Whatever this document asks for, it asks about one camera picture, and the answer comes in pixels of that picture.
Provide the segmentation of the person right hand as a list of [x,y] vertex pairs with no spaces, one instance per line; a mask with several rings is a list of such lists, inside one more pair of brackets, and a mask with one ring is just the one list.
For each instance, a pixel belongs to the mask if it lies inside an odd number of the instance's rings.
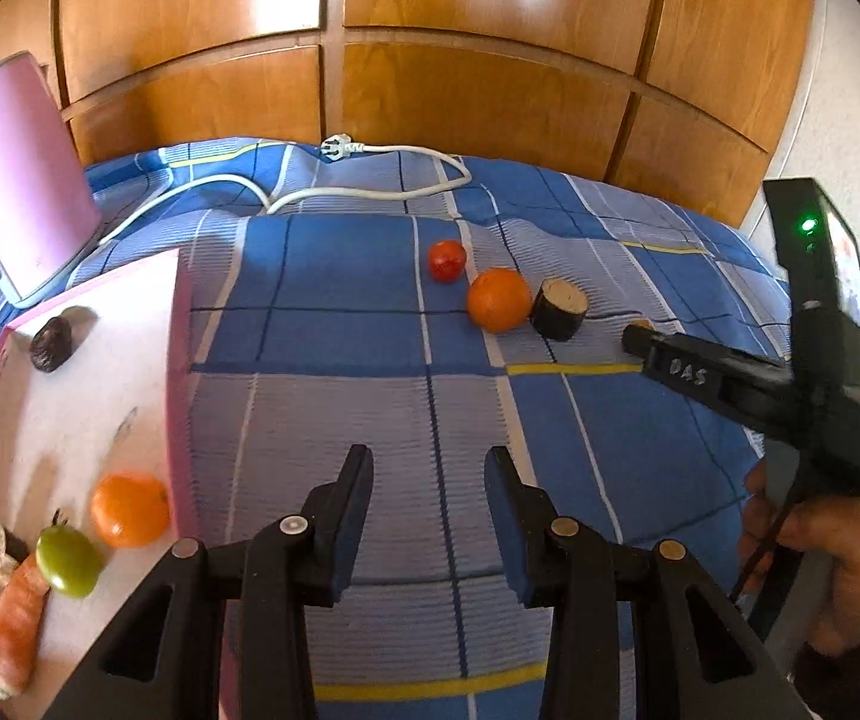
[[823,496],[789,511],[777,543],[834,558],[828,600],[809,635],[820,655],[840,656],[860,645],[860,497]]

